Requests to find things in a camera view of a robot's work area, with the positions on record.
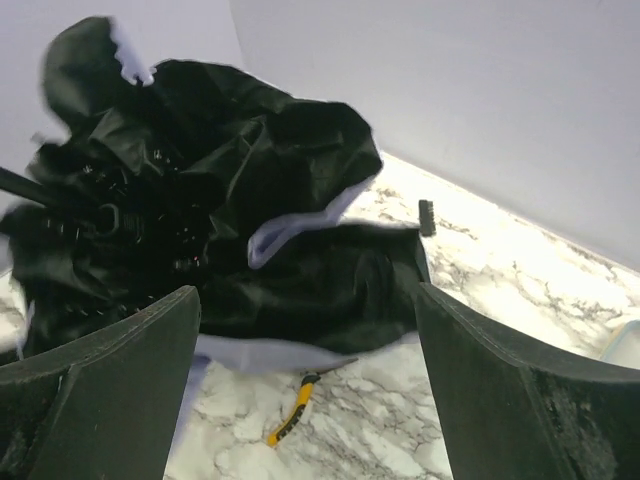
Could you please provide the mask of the lilac umbrella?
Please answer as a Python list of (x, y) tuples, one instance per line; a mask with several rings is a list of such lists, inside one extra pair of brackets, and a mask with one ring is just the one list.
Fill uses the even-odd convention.
[(197, 289), (197, 350), (230, 368), (304, 369), (415, 333), (429, 278), (417, 229), (343, 222), (381, 172), (369, 124), (235, 67), (133, 66), (111, 17), (48, 45), (49, 110), (69, 129), (29, 171), (74, 211), (2, 216), (37, 355), (176, 288)]

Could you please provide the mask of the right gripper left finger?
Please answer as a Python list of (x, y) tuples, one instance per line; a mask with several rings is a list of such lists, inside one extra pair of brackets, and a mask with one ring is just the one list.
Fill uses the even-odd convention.
[(198, 335), (183, 286), (99, 331), (1, 368), (1, 476), (160, 479)]

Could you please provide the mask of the beige umbrella case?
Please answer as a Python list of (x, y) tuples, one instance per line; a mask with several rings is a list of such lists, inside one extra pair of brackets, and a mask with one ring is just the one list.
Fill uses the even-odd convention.
[(632, 320), (617, 328), (600, 354), (599, 360), (635, 370), (640, 369), (640, 321)]

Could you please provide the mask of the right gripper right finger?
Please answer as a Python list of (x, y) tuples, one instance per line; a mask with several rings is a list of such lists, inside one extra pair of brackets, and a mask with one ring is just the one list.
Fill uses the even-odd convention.
[(454, 478), (638, 478), (638, 370), (559, 349), (421, 288), (419, 336)]

